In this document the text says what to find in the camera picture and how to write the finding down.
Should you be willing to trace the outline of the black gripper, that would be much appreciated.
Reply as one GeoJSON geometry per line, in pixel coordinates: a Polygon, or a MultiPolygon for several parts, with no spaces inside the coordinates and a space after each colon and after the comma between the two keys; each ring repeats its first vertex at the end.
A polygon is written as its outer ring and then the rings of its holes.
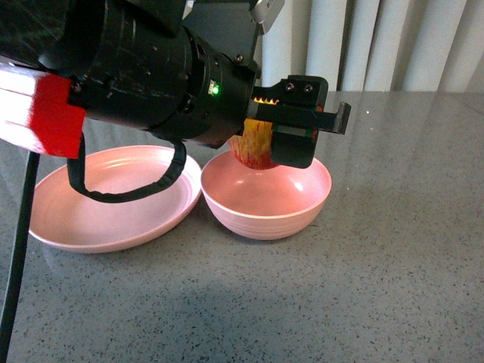
{"type": "Polygon", "coordinates": [[[319,76],[288,76],[271,87],[253,88],[247,116],[274,123],[270,158],[276,165],[308,168],[315,154],[317,130],[346,133],[351,106],[324,111],[328,82],[319,76]]]}

